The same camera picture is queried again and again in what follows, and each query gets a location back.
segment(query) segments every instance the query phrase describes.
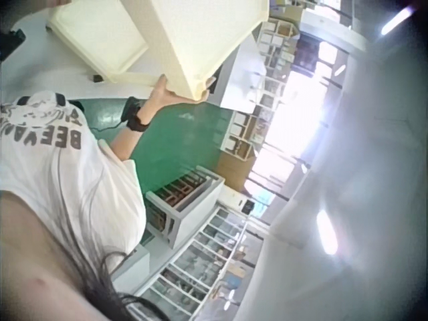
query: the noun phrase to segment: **ceiling light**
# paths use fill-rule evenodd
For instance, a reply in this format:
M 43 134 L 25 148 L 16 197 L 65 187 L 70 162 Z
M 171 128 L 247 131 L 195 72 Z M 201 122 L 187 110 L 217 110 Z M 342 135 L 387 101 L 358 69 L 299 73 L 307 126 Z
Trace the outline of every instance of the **ceiling light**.
M 398 26 L 401 22 L 406 20 L 408 17 L 412 15 L 414 12 L 413 8 L 411 6 L 408 6 L 397 13 L 395 17 L 393 17 L 383 28 L 381 31 L 382 35 L 386 35 L 388 32 L 390 32 L 392 29 L 394 29 L 396 26 Z
M 308 167 L 305 164 L 302 164 L 302 172 L 306 174 L 308 172 Z
M 341 65 L 335 72 L 334 75 L 335 76 L 339 76 L 344 70 L 346 69 L 345 65 Z
M 223 310 L 227 310 L 230 307 L 230 301 L 226 301 L 225 303 L 225 307 L 223 308 Z
M 229 292 L 229 295 L 227 296 L 228 298 L 229 298 L 229 300 L 232 300 L 233 299 L 233 295 L 235 294 L 235 290 L 231 290 L 230 292 Z
M 316 217 L 318 232 L 320 233 L 322 247 L 328 255 L 334 255 L 337 252 L 338 244 L 336 233 L 334 232 L 332 222 L 327 212 L 322 210 Z

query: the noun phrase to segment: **display cabinet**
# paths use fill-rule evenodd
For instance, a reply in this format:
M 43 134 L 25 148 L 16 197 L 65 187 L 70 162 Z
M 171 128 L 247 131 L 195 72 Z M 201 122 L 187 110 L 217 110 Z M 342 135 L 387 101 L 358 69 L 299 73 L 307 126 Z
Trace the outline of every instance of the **display cabinet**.
M 188 244 L 136 295 L 155 303 L 171 320 L 191 320 L 227 271 L 245 227 L 240 217 L 217 207 Z M 148 320 L 143 307 L 134 305 L 131 310 L 140 320 Z

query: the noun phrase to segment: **hand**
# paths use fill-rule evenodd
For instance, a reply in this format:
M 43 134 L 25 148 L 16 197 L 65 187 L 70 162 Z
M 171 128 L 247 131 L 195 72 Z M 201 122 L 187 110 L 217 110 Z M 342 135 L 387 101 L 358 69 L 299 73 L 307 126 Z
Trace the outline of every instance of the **hand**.
M 207 80 L 207 88 L 213 84 L 215 77 L 211 77 Z M 175 104 L 199 104 L 208 99 L 209 91 L 205 90 L 200 100 L 192 100 L 185 97 L 181 97 L 176 93 L 167 90 L 167 77 L 162 75 L 156 85 L 154 85 L 153 91 L 150 94 L 149 99 L 144 104 L 144 107 L 140 109 L 137 116 L 142 124 L 148 124 L 154 117 L 154 115 L 164 108 L 165 106 Z
M 209 78 L 207 80 L 207 88 L 209 88 L 209 86 L 212 85 L 214 81 L 214 77 Z M 201 102 L 205 102 L 208 99 L 208 95 L 209 91 L 205 90 L 202 93 L 202 97 L 200 100 L 192 100 L 178 96 L 176 93 L 167 90 L 167 77 L 165 75 L 162 75 L 156 85 L 154 85 L 154 89 L 148 100 L 150 103 L 157 105 L 159 109 L 162 109 L 165 106 L 175 104 L 199 104 Z

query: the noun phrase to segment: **dark hair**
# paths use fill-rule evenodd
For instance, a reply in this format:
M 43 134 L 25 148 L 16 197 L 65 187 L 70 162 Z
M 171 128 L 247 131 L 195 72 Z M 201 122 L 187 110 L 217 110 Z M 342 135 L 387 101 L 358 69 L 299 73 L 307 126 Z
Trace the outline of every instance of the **dark hair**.
M 76 272 L 75 274 L 79 278 L 77 281 L 82 285 L 84 297 L 111 321 L 135 321 L 136 318 L 128 309 L 130 304 L 144 308 L 144 313 L 149 314 L 148 316 L 151 318 L 157 317 L 162 321 L 170 321 L 169 317 L 156 304 L 138 296 L 118 293 L 114 289 L 107 262 L 112 256 L 119 255 L 125 258 L 126 254 L 121 251 L 108 251 L 103 247 L 90 223 L 90 209 L 102 174 L 98 182 L 88 191 L 89 193 L 86 193 L 87 197 L 80 205 L 79 222 L 82 237 L 81 240 L 78 239 L 62 193 L 61 151 L 58 153 L 58 181 L 57 184 L 54 183 L 49 187 L 52 201 L 58 202 L 53 204 L 54 208 L 60 210 L 55 225 L 61 231 L 62 240 L 56 239 L 56 243 L 68 259 L 68 263 L 72 265 L 72 271 Z M 89 208 L 89 213 L 84 213 L 84 209 L 87 208 Z

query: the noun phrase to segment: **cable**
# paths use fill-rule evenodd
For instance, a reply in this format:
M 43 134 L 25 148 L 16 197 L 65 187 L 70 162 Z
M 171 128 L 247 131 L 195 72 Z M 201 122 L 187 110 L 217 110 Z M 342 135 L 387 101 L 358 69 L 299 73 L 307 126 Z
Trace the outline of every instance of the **cable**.
M 90 130 L 96 130 L 97 132 L 104 132 L 105 130 L 118 128 L 120 126 L 120 124 L 122 124 L 122 122 L 119 122 L 117 125 L 115 125 L 113 127 L 106 127 L 106 128 L 103 128 L 103 129 L 98 129 L 98 128 L 95 128 L 95 127 L 89 127 L 89 129 Z

